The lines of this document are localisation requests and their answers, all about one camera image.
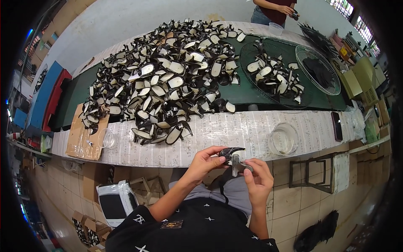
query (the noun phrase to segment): tiled floor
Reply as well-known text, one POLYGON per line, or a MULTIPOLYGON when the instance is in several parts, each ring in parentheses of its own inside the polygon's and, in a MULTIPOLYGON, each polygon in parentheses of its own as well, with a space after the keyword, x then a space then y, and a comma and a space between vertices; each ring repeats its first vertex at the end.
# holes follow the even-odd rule
MULTIPOLYGON (((357 186, 357 167, 353 165, 350 166, 348 189, 338 194, 328 194, 310 187, 288 188, 289 161, 300 158, 306 160, 342 151, 347 147, 344 145, 325 152, 268 162, 274 175, 274 188, 267 200, 266 221, 269 235, 276 239, 281 252, 291 252, 296 236, 333 209, 339 212, 336 233, 328 243, 318 244, 313 251, 343 251, 369 219, 374 205, 382 196, 384 186, 357 186)), ((299 183, 305 176, 304 167, 294 167, 294 183, 299 183)), ((222 172, 223 170, 212 171, 205 179, 205 183, 211 183, 222 172)), ((316 180, 321 181, 322 172, 323 166, 320 164, 312 166, 310 181, 313 183, 316 183, 316 180)), ((133 167, 130 179, 159 175, 168 189, 171 173, 172 169, 133 167)), ((86 251, 71 223, 73 211, 77 210, 103 223, 105 220, 97 206, 83 197, 82 173, 68 172, 61 167, 60 159, 54 158, 47 163, 46 168, 36 170, 34 181, 40 208, 60 244, 67 251, 86 251)), ((154 194, 154 202, 162 195, 160 192, 158 189, 154 194)))

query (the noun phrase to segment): plastic cup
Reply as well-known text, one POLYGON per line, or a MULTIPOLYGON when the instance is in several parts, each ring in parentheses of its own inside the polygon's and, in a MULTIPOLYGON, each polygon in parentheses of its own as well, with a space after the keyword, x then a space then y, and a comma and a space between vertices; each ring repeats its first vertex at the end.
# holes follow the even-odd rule
POLYGON ((116 144, 118 136, 113 134, 110 129, 105 128, 102 129, 99 136, 98 136, 98 145, 101 149, 103 148, 113 148, 116 144), (102 141, 100 141, 100 136, 102 135, 103 131, 105 131, 105 136, 102 141))
POLYGON ((289 156, 298 149, 299 136, 293 126, 288 123, 277 124, 270 133, 270 150, 280 156, 289 156))
POLYGON ((268 31, 275 36, 281 36, 281 34, 284 31, 284 28, 276 23, 269 23, 268 31))

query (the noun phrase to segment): brown patch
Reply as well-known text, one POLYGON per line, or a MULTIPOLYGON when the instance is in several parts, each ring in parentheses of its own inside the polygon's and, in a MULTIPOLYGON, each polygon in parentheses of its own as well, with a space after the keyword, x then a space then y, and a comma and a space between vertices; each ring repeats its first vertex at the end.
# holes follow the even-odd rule
POLYGON ((219 16, 218 13, 212 13, 207 15, 207 19, 210 21, 217 21, 217 20, 225 21, 225 18, 219 16))

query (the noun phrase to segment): red shirt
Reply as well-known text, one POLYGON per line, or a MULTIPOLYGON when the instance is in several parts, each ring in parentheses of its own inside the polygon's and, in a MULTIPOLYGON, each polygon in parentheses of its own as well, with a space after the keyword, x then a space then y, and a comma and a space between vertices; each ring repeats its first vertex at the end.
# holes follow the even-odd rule
MULTIPOLYGON (((271 2, 273 4, 278 4, 278 5, 285 5, 290 7, 292 3, 297 3, 297 0, 266 0, 267 2, 271 2)), ((259 6, 260 10, 263 12, 263 14, 268 17, 272 22, 283 25, 285 22, 285 19, 287 18, 287 15, 284 13, 279 12, 278 10, 272 10, 272 9, 266 9, 261 6, 259 6)))

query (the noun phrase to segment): person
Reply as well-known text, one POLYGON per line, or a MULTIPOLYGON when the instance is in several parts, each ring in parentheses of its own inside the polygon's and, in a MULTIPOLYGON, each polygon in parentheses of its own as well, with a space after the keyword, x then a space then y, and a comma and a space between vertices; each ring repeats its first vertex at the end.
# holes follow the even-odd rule
POLYGON ((253 2, 256 7, 251 23, 269 25, 273 22, 284 28, 287 15, 292 18, 297 0, 253 0, 253 2))
POLYGON ((278 252, 266 226, 266 201, 273 176, 266 162, 252 158, 233 179, 227 169, 213 184, 202 184, 225 158, 213 156, 226 147, 211 146, 196 153, 189 168, 173 169, 169 191, 149 209, 138 206, 106 240, 114 251, 266 251, 278 252), (251 215, 249 228, 247 216, 251 215))

